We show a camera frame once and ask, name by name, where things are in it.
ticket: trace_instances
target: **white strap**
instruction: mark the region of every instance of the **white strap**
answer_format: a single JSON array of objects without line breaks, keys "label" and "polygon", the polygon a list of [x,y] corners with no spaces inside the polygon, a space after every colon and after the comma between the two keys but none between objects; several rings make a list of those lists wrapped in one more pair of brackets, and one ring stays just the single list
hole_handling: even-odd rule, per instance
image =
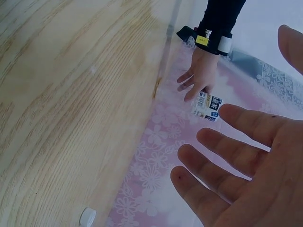
[{"label": "white strap", "polygon": [[218,46],[218,50],[223,53],[229,53],[231,47],[232,47],[232,39],[222,36]]}]

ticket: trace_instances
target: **wooden table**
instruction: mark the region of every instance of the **wooden table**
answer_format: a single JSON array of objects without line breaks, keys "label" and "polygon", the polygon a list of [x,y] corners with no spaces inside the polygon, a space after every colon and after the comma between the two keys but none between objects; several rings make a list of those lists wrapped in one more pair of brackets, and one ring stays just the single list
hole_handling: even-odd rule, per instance
[{"label": "wooden table", "polygon": [[0,0],[0,227],[104,226],[192,3]]}]

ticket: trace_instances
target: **finger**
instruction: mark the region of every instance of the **finger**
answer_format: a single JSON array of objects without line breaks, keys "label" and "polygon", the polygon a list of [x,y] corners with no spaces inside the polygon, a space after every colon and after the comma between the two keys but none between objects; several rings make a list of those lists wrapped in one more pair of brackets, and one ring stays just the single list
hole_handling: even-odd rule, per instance
[{"label": "finger", "polygon": [[197,139],[206,148],[249,177],[255,175],[268,154],[260,148],[234,140],[212,129],[200,130]]},{"label": "finger", "polygon": [[219,115],[235,129],[268,147],[271,147],[278,131],[287,122],[284,117],[246,110],[230,104],[223,105],[219,109]]},{"label": "finger", "polygon": [[192,100],[196,96],[196,94],[198,94],[204,88],[205,88],[205,84],[204,83],[198,83],[198,82],[196,82],[194,84],[193,88],[186,93],[184,101],[188,102],[188,101]]},{"label": "finger", "polygon": [[229,204],[205,188],[184,167],[175,167],[170,174],[177,192],[199,217],[204,226],[213,226]]},{"label": "finger", "polygon": [[194,84],[194,77],[191,77],[188,81],[186,81],[184,84],[178,87],[178,91],[183,91],[189,86],[192,86],[193,84]]},{"label": "finger", "polygon": [[190,67],[186,73],[184,73],[182,76],[178,78],[177,83],[182,83],[183,81],[193,76],[193,74],[194,74],[193,69],[192,67]]},{"label": "finger", "polygon": [[205,92],[210,94],[213,91],[214,85],[208,85],[204,88]]},{"label": "finger", "polygon": [[235,202],[239,198],[248,182],[216,166],[191,145],[180,147],[178,157],[190,172],[229,202]]},{"label": "finger", "polygon": [[303,34],[286,25],[280,26],[278,43],[287,62],[303,74]]}]

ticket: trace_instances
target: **open hand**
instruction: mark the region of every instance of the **open hand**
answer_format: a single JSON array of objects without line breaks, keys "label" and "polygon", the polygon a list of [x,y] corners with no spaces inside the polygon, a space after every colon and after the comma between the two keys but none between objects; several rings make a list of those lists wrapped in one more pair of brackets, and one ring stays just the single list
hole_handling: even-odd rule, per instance
[{"label": "open hand", "polygon": [[[279,47],[286,60],[303,72],[303,35],[286,26],[279,29]],[[183,145],[184,167],[171,172],[181,197],[205,227],[303,226],[303,121],[295,121],[233,105],[223,105],[221,118],[270,152],[202,129],[198,141],[252,178],[221,169],[191,145]]]},{"label": "open hand", "polygon": [[219,56],[196,48],[192,55],[191,67],[177,80],[182,83],[178,91],[182,91],[194,85],[185,95],[184,101],[193,99],[201,90],[211,93],[215,83],[215,72]]}]

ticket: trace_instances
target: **floral pattern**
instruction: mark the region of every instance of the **floral pattern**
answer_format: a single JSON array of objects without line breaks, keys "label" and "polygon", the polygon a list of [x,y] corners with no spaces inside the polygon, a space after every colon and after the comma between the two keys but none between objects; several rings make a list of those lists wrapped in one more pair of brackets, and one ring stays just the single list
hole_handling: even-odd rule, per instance
[{"label": "floral pattern", "polygon": [[[190,65],[194,47],[193,39],[182,46],[170,76],[159,87],[151,119],[130,163],[106,227],[202,227],[170,180],[172,168],[180,165],[177,156],[179,147],[190,143],[218,166],[243,176],[202,147],[196,140],[196,133],[203,127],[209,127],[253,146],[260,146],[220,119],[210,122],[193,116],[190,104],[182,102],[184,93],[176,91],[178,85],[175,81]],[[299,95],[302,85],[263,62],[258,62],[261,72],[246,78],[234,69],[236,64],[232,61],[232,57],[228,56],[218,65],[218,81],[225,81],[219,89],[225,102],[300,118],[301,112],[295,109],[302,109],[303,106],[300,101],[302,95]]]}]

